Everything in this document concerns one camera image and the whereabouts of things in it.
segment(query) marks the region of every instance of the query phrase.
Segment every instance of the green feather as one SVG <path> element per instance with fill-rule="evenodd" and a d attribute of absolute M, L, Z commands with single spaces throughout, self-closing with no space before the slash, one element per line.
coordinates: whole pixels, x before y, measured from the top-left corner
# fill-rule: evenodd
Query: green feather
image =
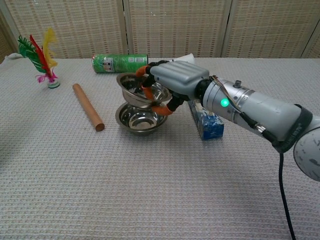
<path fill-rule="evenodd" d="M 38 57 L 38 54 L 36 53 L 35 47 L 32 45 L 30 41 L 28 41 L 25 37 L 22 38 L 22 36 L 19 36 L 18 38 L 19 42 L 19 53 L 24 57 L 30 59 L 30 61 L 33 63 L 35 68 L 40 73 L 46 73 L 46 70 L 43 69 L 43 65 L 40 62 L 40 59 Z"/>

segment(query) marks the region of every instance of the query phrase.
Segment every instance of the red feather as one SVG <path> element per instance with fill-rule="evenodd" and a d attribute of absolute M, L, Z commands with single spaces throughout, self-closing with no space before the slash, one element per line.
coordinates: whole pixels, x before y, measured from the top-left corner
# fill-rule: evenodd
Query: red feather
<path fill-rule="evenodd" d="M 43 69 L 46 71 L 46 74 L 48 74 L 48 76 L 51 78 L 52 74 L 50 71 L 50 68 L 48 66 L 48 63 L 46 61 L 46 58 L 44 56 L 44 52 L 42 51 L 42 49 L 38 46 L 38 44 L 36 43 L 36 41 L 34 40 L 34 38 L 32 37 L 32 35 L 30 35 L 30 42 L 33 44 L 33 46 L 35 47 L 35 52 L 37 53 L 39 60 L 41 62 L 41 64 L 43 65 Z"/>

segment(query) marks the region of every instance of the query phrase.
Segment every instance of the green led light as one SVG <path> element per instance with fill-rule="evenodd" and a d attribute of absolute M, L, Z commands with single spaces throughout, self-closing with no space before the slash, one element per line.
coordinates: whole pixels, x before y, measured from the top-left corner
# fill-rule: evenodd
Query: green led light
<path fill-rule="evenodd" d="M 221 106 L 226 108 L 229 106 L 229 100 L 227 98 L 223 98 L 220 102 Z"/>

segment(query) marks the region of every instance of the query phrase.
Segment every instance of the table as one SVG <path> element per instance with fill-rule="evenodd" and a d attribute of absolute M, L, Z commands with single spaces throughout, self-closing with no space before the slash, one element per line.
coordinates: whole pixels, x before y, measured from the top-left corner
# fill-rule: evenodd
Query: table
<path fill-rule="evenodd" d="M 90 59 L 57 62 L 55 89 L 37 83 L 28 59 L 0 65 L 1 239 L 291 239 L 266 140 L 225 120 L 222 138 L 201 141 L 187 103 L 152 135 L 132 135 L 115 120 L 116 74 L 94 73 Z M 320 115 L 319 59 L 196 64 Z M 105 130 L 91 126 L 74 83 Z M 283 181 L 297 239 L 318 240 L 320 183 L 292 150 Z"/>

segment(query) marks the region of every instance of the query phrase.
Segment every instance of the wooden rolling pin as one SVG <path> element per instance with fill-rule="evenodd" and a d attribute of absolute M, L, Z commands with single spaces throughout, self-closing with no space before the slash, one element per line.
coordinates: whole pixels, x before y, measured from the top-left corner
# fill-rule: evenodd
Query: wooden rolling pin
<path fill-rule="evenodd" d="M 100 132 L 103 129 L 105 129 L 104 123 L 102 122 L 98 113 L 96 112 L 96 110 L 94 109 L 92 104 L 90 103 L 89 99 L 87 98 L 85 92 L 82 90 L 81 86 L 78 83 L 76 83 L 72 86 L 72 88 L 73 88 L 73 91 L 74 91 L 75 95 L 77 96 L 80 104 L 82 105 L 85 113 L 87 114 L 92 125 L 94 126 L 95 130 L 97 132 Z"/>

